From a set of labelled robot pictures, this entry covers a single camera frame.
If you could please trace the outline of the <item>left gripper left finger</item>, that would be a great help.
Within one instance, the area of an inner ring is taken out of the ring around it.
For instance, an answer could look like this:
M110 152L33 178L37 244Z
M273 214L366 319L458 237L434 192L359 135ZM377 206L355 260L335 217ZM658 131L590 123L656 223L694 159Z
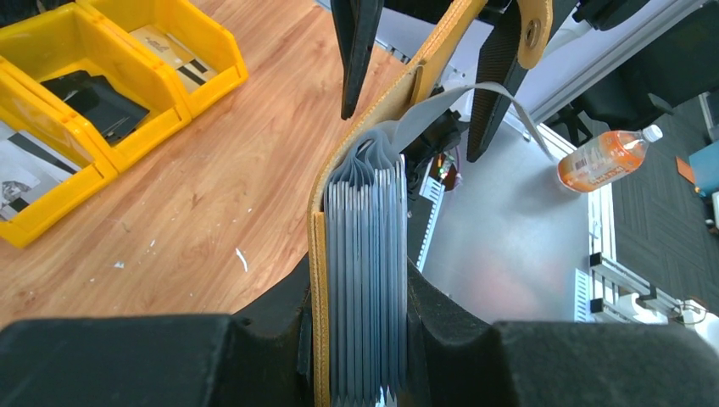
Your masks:
M310 406L309 261L233 315L16 321L4 406Z

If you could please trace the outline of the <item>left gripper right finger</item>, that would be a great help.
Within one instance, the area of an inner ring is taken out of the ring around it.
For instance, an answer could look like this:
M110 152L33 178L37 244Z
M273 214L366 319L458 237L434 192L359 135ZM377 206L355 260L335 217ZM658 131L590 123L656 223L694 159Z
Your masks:
M681 326L488 324L408 269L411 406L715 406L718 357Z

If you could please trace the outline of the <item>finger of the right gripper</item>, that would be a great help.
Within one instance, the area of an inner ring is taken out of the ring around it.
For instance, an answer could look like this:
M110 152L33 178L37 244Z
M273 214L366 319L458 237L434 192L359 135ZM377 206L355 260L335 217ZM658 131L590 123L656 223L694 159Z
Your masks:
M495 82L509 92L517 91L527 73L517 60L521 28L520 4L511 1L480 48L477 83ZM469 162L476 162L487 151L508 107L509 101L498 93L474 90L467 138L466 158Z
M333 24L343 63L341 119L350 119L357 107L371 60L384 2L331 0Z

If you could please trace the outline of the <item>yellow leather card holder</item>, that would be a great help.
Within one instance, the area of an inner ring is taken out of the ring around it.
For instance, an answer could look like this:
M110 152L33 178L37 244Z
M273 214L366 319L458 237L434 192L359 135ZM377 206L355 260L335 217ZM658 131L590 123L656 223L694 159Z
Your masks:
M408 176L368 142L308 206L314 397L370 406L408 373Z

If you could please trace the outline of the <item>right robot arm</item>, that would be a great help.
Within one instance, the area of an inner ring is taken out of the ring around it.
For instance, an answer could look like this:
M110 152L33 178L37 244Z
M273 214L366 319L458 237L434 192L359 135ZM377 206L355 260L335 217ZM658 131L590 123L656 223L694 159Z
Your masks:
M439 86L442 73L471 23L487 7L486 1L451 1L428 38L410 58L399 77L355 121L319 173L313 196L319 200L341 164L350 160L363 142L386 151L391 161L404 153L410 163L429 160L460 138L459 116L450 106L459 88ZM343 61L341 116L353 116L376 39L381 1L333 1L332 18ZM526 73L537 65L551 37L554 4L551 1L511 1L481 45L477 60L478 84L473 88L466 157L476 161L488 149L507 110L499 94L514 94Z

